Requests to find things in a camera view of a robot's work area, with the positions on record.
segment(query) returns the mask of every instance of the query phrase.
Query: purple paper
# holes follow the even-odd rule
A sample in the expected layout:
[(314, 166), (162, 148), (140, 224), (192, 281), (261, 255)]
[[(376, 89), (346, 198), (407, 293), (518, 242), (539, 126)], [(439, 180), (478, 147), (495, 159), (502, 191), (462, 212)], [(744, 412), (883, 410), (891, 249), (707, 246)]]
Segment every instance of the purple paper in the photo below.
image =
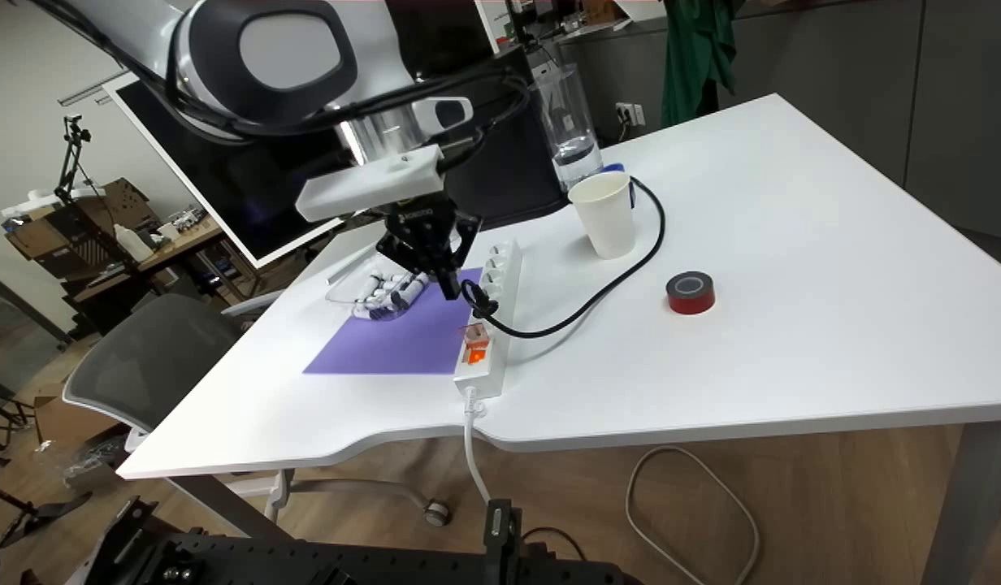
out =
[(454, 375), (468, 307), (442, 298), (439, 284), (383, 323), (346, 320), (304, 375)]

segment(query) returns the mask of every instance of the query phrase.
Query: plastic cup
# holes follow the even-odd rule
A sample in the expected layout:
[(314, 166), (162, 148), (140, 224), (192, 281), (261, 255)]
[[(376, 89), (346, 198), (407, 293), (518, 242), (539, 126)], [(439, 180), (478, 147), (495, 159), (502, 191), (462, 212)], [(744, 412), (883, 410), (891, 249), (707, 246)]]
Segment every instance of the plastic cup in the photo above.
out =
[(570, 202), (599, 256), (624, 256), (632, 246), (630, 174), (587, 174), (570, 187)]

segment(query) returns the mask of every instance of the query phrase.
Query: computer monitor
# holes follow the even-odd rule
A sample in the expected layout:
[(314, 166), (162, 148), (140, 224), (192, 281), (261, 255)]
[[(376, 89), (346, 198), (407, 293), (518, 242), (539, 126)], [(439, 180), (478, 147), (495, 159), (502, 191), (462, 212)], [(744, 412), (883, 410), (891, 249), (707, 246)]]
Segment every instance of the computer monitor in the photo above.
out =
[(294, 212), (304, 180), (351, 166), (336, 132), (228, 147), (192, 132), (133, 75), (103, 91), (254, 265), (337, 226), (337, 222), (307, 224)]

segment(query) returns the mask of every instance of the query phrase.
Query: black device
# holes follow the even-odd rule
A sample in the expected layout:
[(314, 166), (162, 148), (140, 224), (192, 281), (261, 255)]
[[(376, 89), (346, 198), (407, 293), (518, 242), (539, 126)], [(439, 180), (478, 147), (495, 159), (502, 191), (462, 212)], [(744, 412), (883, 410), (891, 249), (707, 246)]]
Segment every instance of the black device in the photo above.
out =
[(637, 585), (611, 561), (570, 561), (521, 545), (521, 509), (491, 501), (488, 554), (328, 545), (303, 538), (235, 538), (179, 532), (133, 501), (107, 531), (89, 585)]

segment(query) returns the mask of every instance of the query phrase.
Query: wall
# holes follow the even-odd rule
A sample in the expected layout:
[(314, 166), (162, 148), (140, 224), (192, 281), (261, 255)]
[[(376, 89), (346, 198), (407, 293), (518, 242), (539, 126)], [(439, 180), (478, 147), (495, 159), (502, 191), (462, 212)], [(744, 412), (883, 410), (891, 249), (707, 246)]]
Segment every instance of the wall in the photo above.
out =
[[(28, 4), (0, 0), (0, 209), (25, 198), (28, 187), (53, 187), (63, 164), (63, 117), (81, 113), (93, 144), (83, 148), (83, 169), (93, 183), (127, 174), (140, 186), (158, 215), (192, 205), (179, 180), (156, 159), (143, 135), (112, 104), (57, 106), (118, 64), (49, 21)], [(71, 327), (71, 310), (57, 284), (6, 243), (0, 226), (0, 281), (32, 303), (54, 324)]]

